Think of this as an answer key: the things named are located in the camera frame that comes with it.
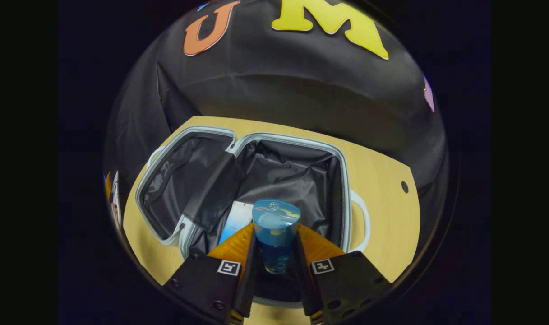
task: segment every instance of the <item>blue bottle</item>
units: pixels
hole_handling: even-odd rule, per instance
[[[268,273],[286,271],[299,219],[300,209],[287,202],[261,199],[254,203],[254,232]]]

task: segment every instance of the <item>wooden table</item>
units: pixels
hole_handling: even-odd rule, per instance
[[[333,144],[346,158],[351,189],[365,201],[371,218],[371,238],[364,255],[382,275],[393,282],[409,265],[415,255],[419,239],[419,198],[409,167],[371,149],[316,132],[284,125],[225,117],[194,116],[177,129],[166,145],[184,128],[209,126],[227,128],[237,139],[252,132],[272,132],[297,136]],[[150,232],[136,205],[136,187],[142,179],[146,165],[130,190],[124,210],[123,227],[138,261],[160,283],[165,284],[182,264],[178,247],[162,245]],[[408,193],[401,182],[408,185]],[[364,221],[361,209],[352,204],[351,247],[361,243]],[[309,324],[302,309],[285,309],[252,304],[247,324]]]

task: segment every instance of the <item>orange letter u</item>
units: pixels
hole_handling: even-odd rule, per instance
[[[184,39],[184,54],[188,56],[195,56],[196,54],[210,49],[212,45],[215,45],[228,28],[228,22],[231,19],[232,8],[239,4],[240,1],[230,2],[224,6],[216,9],[216,21],[214,23],[214,29],[204,39],[198,39],[198,33],[200,32],[200,26],[202,22],[208,18],[208,15],[200,17],[194,23],[190,24],[186,28],[186,37]]]

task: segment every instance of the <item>yellow letter m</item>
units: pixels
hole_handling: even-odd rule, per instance
[[[375,54],[388,60],[375,22],[347,4],[330,5],[325,0],[282,0],[280,18],[272,22],[277,31],[309,31],[312,22],[304,18],[307,9],[318,24],[328,34],[334,34],[347,21],[351,28],[345,31],[346,38]]]

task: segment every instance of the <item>suitcase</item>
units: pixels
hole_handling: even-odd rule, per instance
[[[151,154],[136,190],[153,235],[179,247],[184,259],[218,245],[233,201],[260,198],[298,206],[300,222],[343,251],[363,251],[369,243],[369,212],[349,187],[344,155],[315,140],[257,132],[237,141],[225,128],[189,127]],[[361,207],[365,224],[364,239],[353,248],[351,201]],[[285,276],[259,273],[256,300],[300,307],[293,268],[291,261]]]

